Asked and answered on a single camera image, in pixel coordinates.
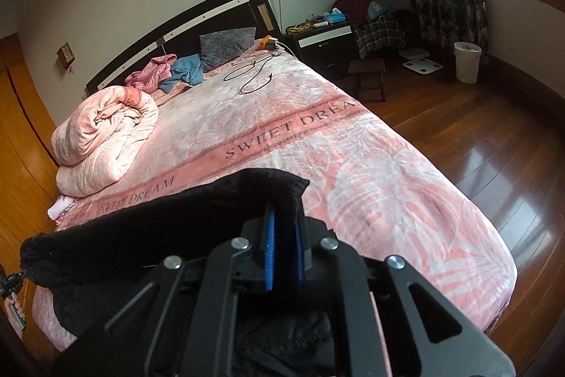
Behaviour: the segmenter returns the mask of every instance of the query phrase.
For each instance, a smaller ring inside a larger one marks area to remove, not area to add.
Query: trash can
[[[476,83],[478,63],[482,50],[478,45],[468,42],[455,42],[457,79],[463,83]]]

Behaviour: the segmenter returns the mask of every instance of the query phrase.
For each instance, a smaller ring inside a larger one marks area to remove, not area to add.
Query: headboard
[[[200,53],[200,36],[226,29],[256,27],[255,37],[281,32],[267,0],[205,0],[147,33],[109,62],[87,83],[89,95],[109,85],[124,85],[156,56]]]

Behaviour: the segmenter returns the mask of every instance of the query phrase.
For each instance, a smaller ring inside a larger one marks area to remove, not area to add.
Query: plaid cloth
[[[404,48],[406,45],[406,34],[391,12],[386,12],[375,23],[354,26],[353,32],[361,59],[373,50],[391,46]]]

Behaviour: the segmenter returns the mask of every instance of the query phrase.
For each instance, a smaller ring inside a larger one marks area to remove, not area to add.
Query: stool leg
[[[353,87],[353,93],[355,98],[359,99],[359,94],[361,93],[361,76],[359,74],[355,75],[355,86]]]
[[[386,87],[385,87],[385,74],[384,73],[381,73],[380,80],[381,80],[381,100],[386,101]]]

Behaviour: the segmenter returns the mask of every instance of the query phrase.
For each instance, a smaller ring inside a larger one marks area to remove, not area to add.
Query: silver bolt
[[[177,270],[181,265],[183,265],[183,260],[178,256],[169,256],[165,258],[165,267],[171,270]]]
[[[320,246],[324,249],[327,249],[328,251],[333,251],[337,249],[338,246],[340,246],[340,243],[335,238],[326,237],[321,239]]]
[[[406,261],[400,256],[391,256],[386,260],[386,263],[389,264],[389,267],[398,270],[403,269],[406,265]]]
[[[249,244],[249,240],[245,237],[238,237],[232,240],[232,247],[234,249],[247,249]]]

